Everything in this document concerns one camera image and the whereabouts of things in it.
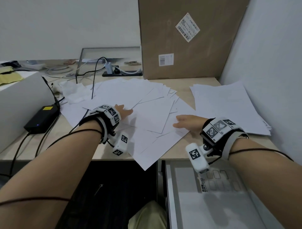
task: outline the desk surface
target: desk surface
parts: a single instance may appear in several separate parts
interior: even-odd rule
[[[109,80],[109,79],[113,79],[113,77],[109,78],[109,77],[101,77],[101,75],[97,75],[95,82],[99,82],[102,80]],[[176,94],[194,109],[195,109],[194,97],[191,93],[189,86],[193,86],[193,84],[220,86],[220,83],[215,78],[156,79],[150,81],[163,83],[168,87],[176,90],[177,91]],[[91,81],[89,81],[88,79],[83,79],[82,83],[84,85],[88,85],[91,84]],[[61,115],[58,122],[53,127],[53,129],[51,130],[51,132],[48,134],[43,144],[41,145],[40,152],[43,152],[56,139],[67,134],[71,130],[71,128],[72,127],[65,119],[65,117]],[[2,153],[0,153],[0,160],[12,160],[20,142],[22,141],[25,135],[26,133],[21,135],[7,149],[5,149]],[[24,141],[19,151],[17,160],[32,160],[35,156],[37,147],[42,137],[43,134],[30,135]],[[277,149],[276,146],[266,136],[250,135],[250,138],[262,144],[265,147],[271,149]],[[193,133],[189,132],[177,144],[175,144],[170,150],[168,150],[161,157],[161,159],[163,160],[188,159],[187,153],[185,151],[185,147],[193,142],[196,142],[199,145],[202,144],[202,140],[199,135],[194,135]],[[132,160],[133,159],[128,153],[122,154],[120,156],[116,156],[111,152],[111,150],[112,148],[108,144],[106,145],[100,144],[92,160]]]

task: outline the black power brick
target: black power brick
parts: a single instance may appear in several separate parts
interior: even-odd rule
[[[30,134],[43,134],[59,114],[60,110],[56,104],[44,106],[29,120],[24,129]]]

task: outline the white box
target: white box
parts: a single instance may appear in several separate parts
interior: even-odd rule
[[[0,152],[25,129],[42,106],[53,104],[51,90],[40,72],[18,72],[24,79],[0,86]]]

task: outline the forearm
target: forearm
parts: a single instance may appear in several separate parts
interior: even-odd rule
[[[87,122],[77,130],[81,129],[101,131],[96,121]],[[101,135],[95,131],[75,133],[61,139],[28,163],[0,189],[0,201],[34,196],[70,198],[100,139]],[[38,218],[40,224],[36,225],[37,228],[54,228],[66,205],[66,202],[59,201],[31,201],[2,206],[0,224],[9,222],[12,225],[8,228],[22,228],[32,225]],[[21,224],[9,220],[10,215],[16,214]]]
[[[265,148],[249,139],[238,139],[231,152]],[[302,166],[275,152],[246,151],[230,155],[230,163],[244,182],[286,228],[302,224]]]

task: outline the wrist tracker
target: wrist tracker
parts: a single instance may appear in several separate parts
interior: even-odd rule
[[[249,138],[239,125],[224,117],[208,119],[203,125],[200,136],[203,138],[202,146],[191,143],[186,147],[193,168],[198,173],[205,173],[209,170],[211,163],[207,162],[205,155],[217,155],[228,160],[231,147],[236,139]]]
[[[90,120],[96,120],[102,129],[102,139],[100,144],[105,144],[108,139],[114,141],[115,146],[113,146],[113,153],[120,156],[122,153],[127,151],[128,146],[128,134],[122,132],[119,136],[115,134],[115,128],[118,126],[121,120],[120,113],[110,105],[104,104],[96,109],[88,112],[86,117],[84,117],[79,125]]]

